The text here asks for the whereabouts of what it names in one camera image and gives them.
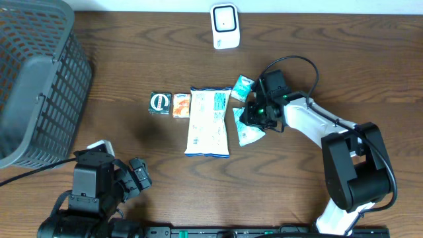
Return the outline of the green soft wipes pack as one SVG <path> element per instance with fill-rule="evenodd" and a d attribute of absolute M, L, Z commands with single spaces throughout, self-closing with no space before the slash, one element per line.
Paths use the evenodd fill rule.
<path fill-rule="evenodd" d="M 239 138 L 239 145 L 241 147 L 250 143 L 254 143 L 266 135 L 265 132 L 263 132 L 261 129 L 252 126 L 247 126 L 246 124 L 240 121 L 240 117 L 244 112 L 244 109 L 244 107 L 232 108 L 234 113 L 235 125 L 237 128 L 237 134 Z"/>

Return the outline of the teal white Kleenex tissue pack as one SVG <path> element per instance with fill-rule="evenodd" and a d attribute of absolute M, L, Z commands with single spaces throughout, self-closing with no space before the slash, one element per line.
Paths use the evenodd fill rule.
<path fill-rule="evenodd" d="M 254 84 L 255 81 L 252 79 L 249 79 L 244 75 L 240 75 L 233 87 L 233 90 L 231 91 L 231 96 L 241 102 L 246 102 Z"/>

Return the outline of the cream wipes pack blue edges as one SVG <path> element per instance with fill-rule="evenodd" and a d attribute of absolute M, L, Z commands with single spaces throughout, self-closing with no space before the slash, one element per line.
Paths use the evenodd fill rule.
<path fill-rule="evenodd" d="M 190 89 L 192 98 L 185 156 L 229 157 L 225 114 L 231 91 L 231 87 Z"/>

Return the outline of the black healing ointment box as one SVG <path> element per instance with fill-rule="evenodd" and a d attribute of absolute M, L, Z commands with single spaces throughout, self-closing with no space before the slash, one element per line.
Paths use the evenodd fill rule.
<path fill-rule="evenodd" d="M 171 94 L 152 92 L 149 101 L 151 114 L 169 114 L 171 107 Z"/>

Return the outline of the orange tissue pack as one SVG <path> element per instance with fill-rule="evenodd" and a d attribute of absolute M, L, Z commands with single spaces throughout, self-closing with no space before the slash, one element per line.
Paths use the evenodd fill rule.
<path fill-rule="evenodd" d="M 189 118 L 190 117 L 190 99 L 191 94 L 177 93 L 173 98 L 173 117 Z"/>

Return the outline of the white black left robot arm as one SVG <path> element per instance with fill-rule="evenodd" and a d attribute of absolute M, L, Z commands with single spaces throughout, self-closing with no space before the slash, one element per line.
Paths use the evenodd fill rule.
<path fill-rule="evenodd" d="M 151 187 L 146 162 L 136 157 L 127 165 L 101 147 L 76 151 L 75 157 L 73 187 L 56 200 L 37 236 L 144 237 L 140 224 L 113 215 Z"/>

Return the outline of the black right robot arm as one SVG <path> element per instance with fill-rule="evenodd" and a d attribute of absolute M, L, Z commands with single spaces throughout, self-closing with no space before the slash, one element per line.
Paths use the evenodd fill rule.
<path fill-rule="evenodd" d="M 280 70 L 263 73 L 255 83 L 240 122 L 260 130 L 290 127 L 322 150 L 325 183 L 330 195 L 314 228 L 331 235 L 357 235 L 354 226 L 376 203 L 397 187 L 379 128 L 355 124 L 327 112 L 302 92 L 287 86 Z"/>

